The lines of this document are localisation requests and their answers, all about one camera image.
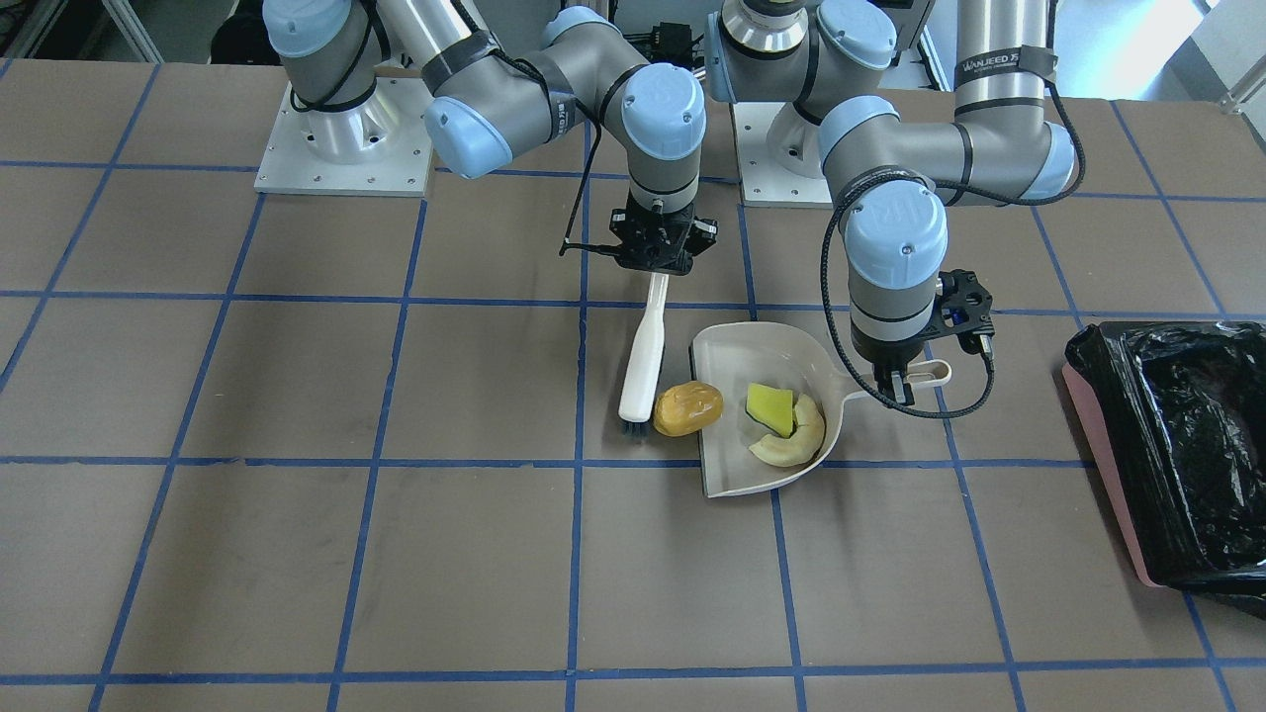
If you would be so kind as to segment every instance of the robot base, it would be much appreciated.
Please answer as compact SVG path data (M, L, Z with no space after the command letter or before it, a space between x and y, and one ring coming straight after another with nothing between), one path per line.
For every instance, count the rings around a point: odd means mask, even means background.
M785 168L772 155L767 136L782 103L734 104L734 144L743 204L753 208L830 208L825 179L810 179Z
M254 189L291 195L379 195L422 198L432 174L432 144L422 114L432 96L420 79L379 79L379 94L400 114L381 146L356 163L334 163L308 146L308 115L290 108L290 87L260 161Z

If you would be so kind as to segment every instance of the dustpan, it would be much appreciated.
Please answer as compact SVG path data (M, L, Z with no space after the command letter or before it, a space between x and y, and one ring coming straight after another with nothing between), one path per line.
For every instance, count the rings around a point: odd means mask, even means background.
M844 423L844 404L870 398L836 367L818 340L787 324L741 322L709 327L695 336L690 355L695 378L715 386L725 399L720 419L699 432L708 497L768 492L798 480L834 448ZM944 385L951 375L950 364L941 360L909 366L914 390ZM813 460L796 467L775 467L747 450L770 432L746 413L747 385L753 381L808 393L818 403L827 436Z

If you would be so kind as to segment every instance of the blue joint cap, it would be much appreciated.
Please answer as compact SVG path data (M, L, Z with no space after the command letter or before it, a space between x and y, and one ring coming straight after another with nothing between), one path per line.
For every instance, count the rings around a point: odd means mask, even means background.
M603 15L599 15L584 5L572 5L571 8L565 8L561 13L558 13L558 15L555 16L555 19L546 24L546 29L541 34L541 46L549 47L562 33L576 25L589 23L603 23L604 25L619 32L615 25L606 22L606 18Z
M843 141L848 136L848 132L875 117L885 114L894 115L898 119L901 118L901 114L898 114L896 109L886 99L871 95L853 96L832 109L818 128L818 151L819 156L822 156L822 163L827 163L830 149Z
M866 0L825 0L818 6L818 28L848 58L872 70L886 70L896 52L896 27L884 10Z
M946 208L923 184L896 180L866 191L844 228L848 262L882 289L910 289L941 270L950 247Z
M329 44L352 13L352 0L267 0L268 43L287 58L306 57Z
M1033 179L1033 185L1024 191L1024 195L1020 195L1025 200L1050 198L1063 190L1063 186L1069 184L1069 179L1072 177L1072 165L1076 161L1076 152L1072 149L1072 138L1069 136L1069 129L1051 122L1046 122L1046 125L1051 129L1051 149L1046 155L1042 170Z
M436 99L423 120L436 152L462 177L480 177L514 160L501 132L482 114L451 96Z
M708 95L723 104L737 104L734 85L729 80L724 44L720 41L720 13L708 15L704 25L704 67L708 70Z
M695 75L668 63L647 65L624 85L624 130L643 153L679 161L704 141L708 114Z

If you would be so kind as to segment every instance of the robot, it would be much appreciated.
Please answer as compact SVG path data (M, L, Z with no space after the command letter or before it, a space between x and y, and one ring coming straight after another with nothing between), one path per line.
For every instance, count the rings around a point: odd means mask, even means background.
M770 130L786 170L820 177L834 214L823 241L823 302L849 372L889 408L956 417L979 408L994 374L991 296L975 274L939 271L947 205L1044 204L1076 189L1076 133L1044 120L1053 86L1053 0L960 0L955 120L906 124L875 95L898 32L866 0L724 0L705 29L709 94L724 103L785 101ZM715 242L717 222L695 215L704 87L690 71L647 61L584 6L546 25L543 49L511 58L473 0L267 0L265 20L310 117L311 149L330 161L382 151L401 120L381 98L375 66L396 49L419 66L434 96L423 122L454 172L479 179L587 119L628 152L628 198L611 213L617 245L566 242L625 269L652 272L646 318L625 374L620 416L651 419L663 348L670 275L690 272ZM1074 166L1077 179L1069 184ZM851 338L872 381L848 361L829 308L825 270L843 234ZM981 355L989 386L972 407L913 408L906 366L925 342L956 336Z

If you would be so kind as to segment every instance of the black plastic bag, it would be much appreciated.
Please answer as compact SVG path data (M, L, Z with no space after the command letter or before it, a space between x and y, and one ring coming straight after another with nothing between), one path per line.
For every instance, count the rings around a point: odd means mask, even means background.
M1266 329L1105 323L1065 351L1095 391L1148 576L1266 603Z

